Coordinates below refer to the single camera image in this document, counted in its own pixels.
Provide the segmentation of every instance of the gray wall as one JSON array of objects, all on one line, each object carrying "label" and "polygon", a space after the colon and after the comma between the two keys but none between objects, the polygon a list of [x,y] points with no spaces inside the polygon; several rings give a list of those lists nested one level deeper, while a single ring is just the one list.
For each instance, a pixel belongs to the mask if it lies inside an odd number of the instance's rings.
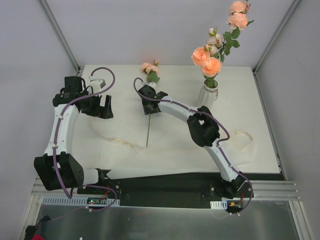
[{"label": "gray wall", "polygon": [[52,98],[75,72],[37,1],[1,1],[0,32],[0,239],[16,240],[33,161],[50,137]]},{"label": "gray wall", "polygon": [[[234,0],[48,0],[80,65],[193,65],[208,29],[228,31]],[[254,19],[225,65],[254,67],[293,0],[251,0]]]},{"label": "gray wall", "polygon": [[281,161],[320,239],[320,1],[303,0],[258,80]]}]

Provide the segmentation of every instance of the metal rod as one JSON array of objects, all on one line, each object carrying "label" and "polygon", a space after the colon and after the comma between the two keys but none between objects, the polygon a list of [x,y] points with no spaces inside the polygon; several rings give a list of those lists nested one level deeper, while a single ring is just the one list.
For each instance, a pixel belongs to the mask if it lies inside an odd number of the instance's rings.
[{"label": "metal rod", "polygon": [[53,12],[51,11],[48,3],[46,0],[37,0],[38,3],[40,4],[44,14],[46,15],[56,37],[58,38],[63,50],[65,51],[67,57],[69,58],[72,66],[74,67],[74,69],[76,71],[79,71],[80,70],[80,66],[78,65],[78,62],[74,56],[74,54],[72,53],[69,45],[68,45],[68,42],[65,38],[65,36],[63,35],[58,23],[57,23],[57,20],[53,14]]},{"label": "metal rod", "polygon": [[301,201],[289,201],[295,228],[300,240],[315,240]]},{"label": "metal rod", "polygon": [[146,147],[148,147],[148,142],[149,142],[150,121],[151,121],[151,113],[149,113],[148,135],[146,136],[146,145],[145,145]]},{"label": "metal rod", "polygon": [[283,31],[284,27],[287,25],[290,18],[295,13],[298,5],[302,2],[302,0],[293,0],[292,4],[290,5],[289,9],[286,11],[284,17],[282,18],[280,24],[276,28],[273,36],[271,37],[270,41],[268,42],[265,50],[263,51],[263,54],[261,55],[258,63],[256,64],[255,68],[253,69],[253,73],[256,74],[259,69],[261,68],[262,64],[266,60],[266,57],[270,53],[271,49],[273,48],[275,42],[279,38],[280,33]]}]

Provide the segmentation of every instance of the artificial flower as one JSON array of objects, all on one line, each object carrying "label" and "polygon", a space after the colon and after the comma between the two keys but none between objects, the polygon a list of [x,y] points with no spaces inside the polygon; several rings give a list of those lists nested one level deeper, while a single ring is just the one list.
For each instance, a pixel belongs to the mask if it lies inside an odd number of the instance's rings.
[{"label": "artificial flower", "polygon": [[230,25],[231,30],[234,30],[237,27],[239,27],[239,29],[242,31],[248,24],[248,18],[243,13],[235,12],[233,15],[229,17],[227,24]]},{"label": "artificial flower", "polygon": [[212,78],[220,72],[221,67],[222,64],[218,59],[215,57],[210,57],[205,66],[201,68],[201,71],[205,77]]},{"label": "artificial flower", "polygon": [[216,46],[211,46],[210,56],[216,54],[218,52],[218,48]]},{"label": "artificial flower", "polygon": [[246,1],[234,1],[231,4],[230,10],[229,10],[230,15],[233,15],[234,13],[247,13],[247,2]]},{"label": "artificial flower", "polygon": [[149,74],[150,72],[155,72],[155,74],[158,76],[159,75],[159,69],[157,66],[153,66],[153,65],[150,65],[148,66],[146,69],[145,69],[145,72],[147,74]]},{"label": "artificial flower", "polygon": [[149,66],[152,66],[152,65],[151,65],[150,63],[148,63],[148,62],[143,63],[143,64],[141,65],[141,67],[140,67],[140,71],[141,71],[141,72],[145,72],[145,71],[146,71],[146,68],[149,67]]},{"label": "artificial flower", "polygon": [[194,50],[192,56],[194,65],[203,67],[210,58],[210,53],[204,47],[198,47]]},{"label": "artificial flower", "polygon": [[219,33],[217,33],[216,35],[215,35],[215,39],[216,39],[216,46],[217,46],[217,48],[220,48],[220,47],[222,47],[222,45],[223,45],[223,42],[224,42],[224,36],[222,35],[222,34],[219,34]]}]

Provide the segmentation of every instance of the peach rose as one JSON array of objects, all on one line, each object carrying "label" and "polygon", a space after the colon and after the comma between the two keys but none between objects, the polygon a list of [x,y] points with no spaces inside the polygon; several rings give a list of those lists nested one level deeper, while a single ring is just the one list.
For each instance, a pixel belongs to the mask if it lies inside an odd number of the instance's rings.
[{"label": "peach rose", "polygon": [[230,7],[230,15],[233,13],[247,13],[247,2],[246,1],[234,1]]},{"label": "peach rose", "polygon": [[210,57],[209,61],[201,68],[203,75],[209,78],[217,75],[221,70],[222,64],[215,57]]},{"label": "peach rose", "polygon": [[230,25],[231,29],[236,29],[237,27],[239,27],[239,29],[242,31],[248,24],[248,18],[243,13],[235,12],[229,17],[227,23]]},{"label": "peach rose", "polygon": [[152,65],[150,63],[148,63],[148,62],[143,63],[141,65],[141,67],[140,67],[140,71],[144,72],[146,70],[146,68],[149,67],[149,66],[152,66]]},{"label": "peach rose", "polygon": [[151,64],[150,64],[150,66],[148,66],[148,67],[145,69],[145,72],[146,72],[147,74],[149,74],[150,72],[155,72],[155,74],[156,74],[157,76],[159,75],[159,69],[158,69],[158,67],[153,66],[153,65],[151,65]]},{"label": "peach rose", "polygon": [[206,65],[206,62],[209,60],[210,53],[206,51],[203,46],[198,47],[196,50],[194,50],[191,58],[194,65],[203,67],[204,65]]}]

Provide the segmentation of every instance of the black cable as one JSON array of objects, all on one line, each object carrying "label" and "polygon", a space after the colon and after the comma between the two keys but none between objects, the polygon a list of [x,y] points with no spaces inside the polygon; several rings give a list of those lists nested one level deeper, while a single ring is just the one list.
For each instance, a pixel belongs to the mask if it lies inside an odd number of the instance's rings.
[{"label": "black cable", "polygon": [[94,93],[94,88],[92,86],[87,86],[85,90],[87,91],[88,88],[91,88],[91,94],[93,94]]},{"label": "black cable", "polygon": [[82,77],[81,77],[81,81],[83,82],[83,88],[86,89],[86,80],[84,80]]}]

